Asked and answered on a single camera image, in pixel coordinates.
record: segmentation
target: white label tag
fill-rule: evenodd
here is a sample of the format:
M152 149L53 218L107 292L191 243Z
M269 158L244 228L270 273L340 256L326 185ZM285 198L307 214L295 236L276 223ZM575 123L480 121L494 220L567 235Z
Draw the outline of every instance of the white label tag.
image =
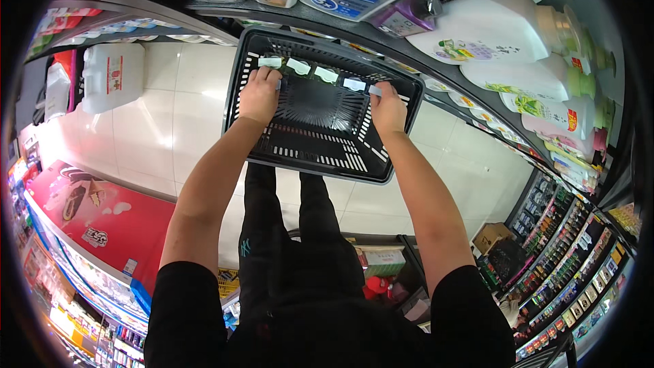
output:
M282 67L282 59L279 57L271 57L269 59L259 59L259 67L266 66L270 68Z
M138 265L139 262L134 260L134 259L128 259L127 263L125 264L125 267L123 268L123 273L127 274L128 276L131 276L134 273L134 270L136 269L136 265Z
M289 59L289 61L286 62L286 65L295 70L295 72L300 76L304 76L311 71L311 66L295 59Z
M381 89L379 87L376 87L376 86L370 86L370 87L368 87L368 93L369 94L374 94L374 95L377 95L377 96L381 96Z
M327 70L326 68L317 66L316 71L315 71L316 76L320 77L323 79L323 81L327 83L335 83L336 80L338 80L338 74Z
M365 90L365 83L363 81L358 81L351 78L344 79L343 86L349 88L352 91Z

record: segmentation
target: yellow crate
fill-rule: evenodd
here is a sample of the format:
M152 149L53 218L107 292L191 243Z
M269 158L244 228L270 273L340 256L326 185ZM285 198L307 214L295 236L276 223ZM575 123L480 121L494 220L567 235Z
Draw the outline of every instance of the yellow crate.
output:
M227 278L223 277L225 274L229 274L231 277L236 277L233 281L229 281ZM220 298L225 298L231 294L234 290L238 289L241 286L241 282L238 278L239 271L231 269L218 269L218 292L220 293Z

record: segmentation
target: hand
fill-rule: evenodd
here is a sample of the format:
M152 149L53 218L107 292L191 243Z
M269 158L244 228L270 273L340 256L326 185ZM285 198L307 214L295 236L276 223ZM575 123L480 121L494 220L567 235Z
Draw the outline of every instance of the hand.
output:
M404 134L407 107L398 96L397 90L388 81L380 81L375 87L381 90L381 97L370 95L370 109L377 134L382 140L393 133Z
M245 88L241 90L239 118L254 119L268 125L273 119L279 101L279 90L275 90L282 75L266 66L252 70Z

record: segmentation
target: cardboard box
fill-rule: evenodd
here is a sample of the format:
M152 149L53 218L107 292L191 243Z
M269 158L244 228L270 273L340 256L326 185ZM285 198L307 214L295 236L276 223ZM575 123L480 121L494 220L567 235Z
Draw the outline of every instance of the cardboard box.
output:
M480 232L477 233L477 236L475 236L475 239L472 240L472 244L475 245L481 254L486 256L495 242L507 236L513 236L513 233L511 233L511 231L504 224L484 224L481 227Z

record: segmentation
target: white tile floor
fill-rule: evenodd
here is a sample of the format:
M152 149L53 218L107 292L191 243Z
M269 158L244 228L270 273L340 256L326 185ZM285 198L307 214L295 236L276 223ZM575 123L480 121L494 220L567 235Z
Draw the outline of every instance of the white tile floor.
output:
M81 108L21 134L35 133L44 166L68 160L130 184L179 194L195 163L220 137L234 47L145 44L146 89L125 106L90 116ZM485 222L505 221L531 167L490 136L423 102L411 139L436 169L461 211L468 237ZM220 263L238 264L243 221L241 172L220 233ZM373 186L325 178L341 230L413 234L397 181ZM277 169L284 223L298 226L297 172Z

